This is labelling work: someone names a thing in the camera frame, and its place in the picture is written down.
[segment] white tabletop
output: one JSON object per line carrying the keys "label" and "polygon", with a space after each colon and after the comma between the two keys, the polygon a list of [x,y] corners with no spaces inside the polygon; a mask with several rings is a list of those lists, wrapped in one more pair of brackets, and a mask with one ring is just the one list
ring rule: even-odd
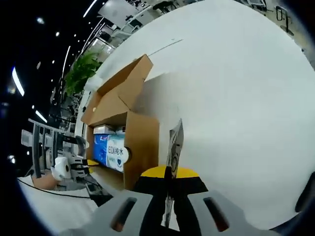
{"label": "white tabletop", "polygon": [[143,54],[154,66],[137,110],[160,121],[160,163],[181,117],[180,166],[255,227],[295,216],[315,169],[315,72],[294,41],[244,5],[205,0],[145,25],[97,74],[106,81]]}

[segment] cardboard box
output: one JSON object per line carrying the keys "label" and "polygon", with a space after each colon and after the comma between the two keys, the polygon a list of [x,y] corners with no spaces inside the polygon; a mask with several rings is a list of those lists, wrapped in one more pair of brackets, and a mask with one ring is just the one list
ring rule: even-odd
{"label": "cardboard box", "polygon": [[120,70],[94,93],[81,118],[88,125],[87,159],[93,158],[94,127],[126,126],[125,147],[129,159],[124,163],[124,173],[106,167],[92,168],[118,190],[131,190],[144,171],[158,166],[159,122],[132,111],[152,66],[147,55],[143,55]]}

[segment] dark ceiling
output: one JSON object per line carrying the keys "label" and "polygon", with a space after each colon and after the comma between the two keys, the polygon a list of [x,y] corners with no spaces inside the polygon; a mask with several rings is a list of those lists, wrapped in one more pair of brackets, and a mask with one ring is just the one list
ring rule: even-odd
{"label": "dark ceiling", "polygon": [[[100,21],[97,12],[106,1],[97,0],[85,18],[83,15],[93,0],[1,1],[1,115],[10,117],[4,127],[9,128],[10,134],[6,154],[14,154],[18,166],[31,157],[26,156],[26,148],[20,144],[21,130],[29,128],[28,118],[40,121],[35,110],[48,117],[52,90],[60,89],[58,83],[68,47],[71,46],[64,74]],[[38,18],[42,18],[44,24],[40,24]],[[18,90],[15,94],[7,91],[14,66],[25,91],[23,97]]]}

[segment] green leaves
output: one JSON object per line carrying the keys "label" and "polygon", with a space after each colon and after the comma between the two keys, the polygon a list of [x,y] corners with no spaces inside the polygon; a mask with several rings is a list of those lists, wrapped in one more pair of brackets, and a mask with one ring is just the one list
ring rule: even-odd
{"label": "green leaves", "polygon": [[69,95],[81,92],[88,78],[101,66],[101,62],[95,60],[96,55],[89,53],[79,57],[65,76],[66,91]]}

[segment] open cardboard box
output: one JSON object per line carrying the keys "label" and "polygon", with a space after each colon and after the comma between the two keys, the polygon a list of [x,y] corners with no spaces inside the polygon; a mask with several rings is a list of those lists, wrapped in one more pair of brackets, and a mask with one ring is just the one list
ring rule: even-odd
{"label": "open cardboard box", "polygon": [[129,159],[124,172],[107,167],[92,167],[94,172],[117,190],[131,190],[141,174],[158,166],[159,122],[157,119],[136,114],[133,104],[153,64],[147,55],[133,61],[110,78],[94,93],[81,121],[87,128],[87,159],[93,158],[93,128],[102,124],[126,126],[125,147]]}

